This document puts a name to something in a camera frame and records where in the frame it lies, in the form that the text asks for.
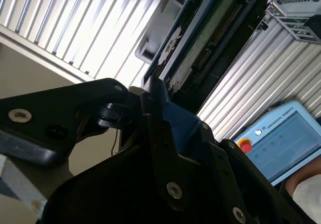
screw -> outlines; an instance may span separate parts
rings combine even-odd
[[[170,182],[166,185],[167,192],[171,195],[172,198],[179,200],[182,198],[183,193],[182,189],[175,182]]]
[[[11,121],[16,123],[24,124],[26,122],[29,122],[32,118],[32,115],[29,111],[22,109],[22,108],[16,108],[11,110],[8,113],[8,117]]]
[[[235,216],[235,218],[242,224],[246,223],[246,217],[244,215],[244,213],[237,207],[233,208],[233,214]]]
[[[229,142],[229,146],[230,146],[232,149],[235,149],[235,145],[234,145],[232,142]]]
[[[202,123],[202,126],[203,126],[203,128],[206,129],[206,130],[209,129],[209,127],[208,127],[208,125],[207,125],[206,123]]]
[[[118,91],[122,91],[122,87],[119,85],[115,85],[114,88],[116,88],[116,90],[118,90]]]

person's hand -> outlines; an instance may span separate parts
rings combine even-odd
[[[285,188],[290,196],[293,196],[294,190],[301,182],[321,174],[321,156],[307,163],[301,169],[293,173],[285,184]]]

corrugated metal wall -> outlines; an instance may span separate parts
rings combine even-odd
[[[321,46],[297,42],[274,19],[230,68],[199,116],[217,140],[233,138],[270,106],[298,99],[321,116]]]
[[[21,44],[84,81],[140,85],[148,65],[134,50],[160,1],[0,0],[2,42]]]

wire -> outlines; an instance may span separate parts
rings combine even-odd
[[[110,151],[110,155],[113,156],[114,155],[114,149],[116,146],[116,142],[117,142],[117,136],[118,136],[118,130],[116,130],[116,137],[115,137],[115,141],[114,144],[112,145],[111,151]]]

touchscreen display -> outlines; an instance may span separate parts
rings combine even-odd
[[[257,142],[247,156],[272,182],[319,148],[321,137],[295,111]]]

